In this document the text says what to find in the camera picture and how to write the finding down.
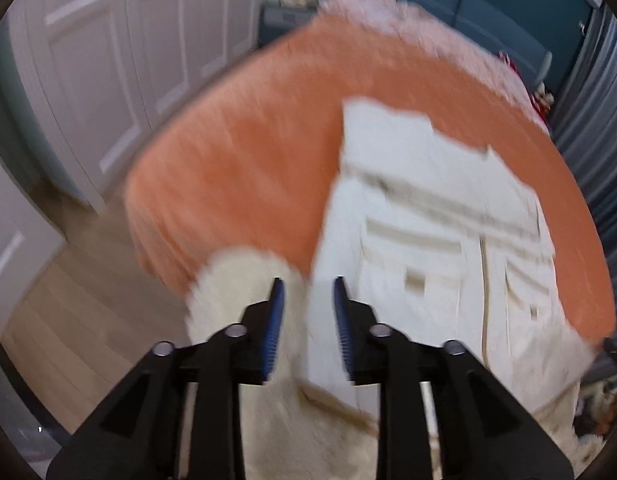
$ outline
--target bed sheet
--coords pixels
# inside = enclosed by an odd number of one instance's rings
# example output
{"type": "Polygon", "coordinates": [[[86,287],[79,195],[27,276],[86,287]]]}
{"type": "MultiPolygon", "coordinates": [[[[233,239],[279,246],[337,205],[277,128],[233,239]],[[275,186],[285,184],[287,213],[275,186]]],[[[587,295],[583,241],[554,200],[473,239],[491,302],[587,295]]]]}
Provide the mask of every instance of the bed sheet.
{"type": "Polygon", "coordinates": [[[215,251],[272,251],[306,275],[338,171],[342,100],[363,95],[428,115],[468,146],[492,146],[539,196],[570,324],[598,343],[615,328],[589,210],[550,138],[458,63],[338,16],[252,56],[177,116],[128,177],[140,263],[181,295],[215,251]]]}

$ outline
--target curtain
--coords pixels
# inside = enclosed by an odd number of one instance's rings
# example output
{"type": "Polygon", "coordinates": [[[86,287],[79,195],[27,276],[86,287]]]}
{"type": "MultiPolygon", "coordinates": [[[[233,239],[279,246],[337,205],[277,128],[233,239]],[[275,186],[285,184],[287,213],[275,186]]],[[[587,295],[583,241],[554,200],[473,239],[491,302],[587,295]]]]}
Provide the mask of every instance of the curtain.
{"type": "MultiPolygon", "coordinates": [[[[617,19],[595,10],[550,118],[553,141],[583,193],[604,247],[617,306],[617,19]]],[[[617,332],[613,336],[617,343],[617,332]]],[[[616,373],[595,362],[589,380],[616,373]]]]}

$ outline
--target screw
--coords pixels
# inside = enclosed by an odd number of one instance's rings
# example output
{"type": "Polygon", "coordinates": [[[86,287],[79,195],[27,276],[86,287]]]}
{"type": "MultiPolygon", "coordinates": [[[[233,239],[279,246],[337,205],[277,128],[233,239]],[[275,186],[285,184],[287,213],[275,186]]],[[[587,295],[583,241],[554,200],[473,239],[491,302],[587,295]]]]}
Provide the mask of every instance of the screw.
{"type": "Polygon", "coordinates": [[[229,337],[241,337],[242,335],[245,335],[246,332],[248,332],[248,330],[246,330],[246,327],[244,325],[236,323],[229,326],[224,333],[229,337]]]}
{"type": "Polygon", "coordinates": [[[175,350],[175,345],[169,341],[160,341],[153,345],[153,354],[164,357],[170,355],[175,350]]]}
{"type": "Polygon", "coordinates": [[[378,323],[370,327],[370,333],[375,337],[388,337],[393,333],[393,330],[383,323],[378,323]]]}
{"type": "Polygon", "coordinates": [[[451,355],[461,355],[466,353],[466,347],[462,345],[459,341],[455,339],[451,339],[450,341],[446,341],[444,343],[444,350],[446,353],[451,355]]]}

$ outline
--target fur rug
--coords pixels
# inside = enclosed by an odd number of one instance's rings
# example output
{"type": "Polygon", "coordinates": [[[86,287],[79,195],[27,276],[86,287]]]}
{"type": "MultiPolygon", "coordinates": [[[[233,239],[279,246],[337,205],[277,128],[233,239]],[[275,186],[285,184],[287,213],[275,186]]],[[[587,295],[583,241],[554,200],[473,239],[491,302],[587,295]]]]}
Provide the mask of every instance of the fur rug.
{"type": "MultiPolygon", "coordinates": [[[[265,386],[243,386],[242,440],[246,475],[252,480],[363,480],[375,478],[377,438],[363,423],[307,402],[294,369],[304,348],[306,285],[300,273],[273,254],[248,248],[216,253],[188,298],[193,344],[230,323],[244,307],[264,300],[273,278],[284,280],[286,305],[277,362],[265,386]]],[[[600,439],[581,444],[560,407],[576,402],[579,386],[566,391],[535,418],[579,474],[601,449],[600,439]]],[[[434,477],[441,478],[437,453],[434,477]]]]}

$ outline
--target nightstand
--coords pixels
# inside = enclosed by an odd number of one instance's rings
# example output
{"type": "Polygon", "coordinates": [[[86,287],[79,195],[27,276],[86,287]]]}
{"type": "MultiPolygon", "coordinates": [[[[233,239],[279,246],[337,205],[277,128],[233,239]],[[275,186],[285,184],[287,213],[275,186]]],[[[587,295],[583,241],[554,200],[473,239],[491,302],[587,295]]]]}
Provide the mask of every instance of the nightstand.
{"type": "Polygon", "coordinates": [[[264,2],[260,17],[259,46],[266,46],[287,32],[305,25],[316,13],[315,7],[285,7],[277,2],[264,2]]]}

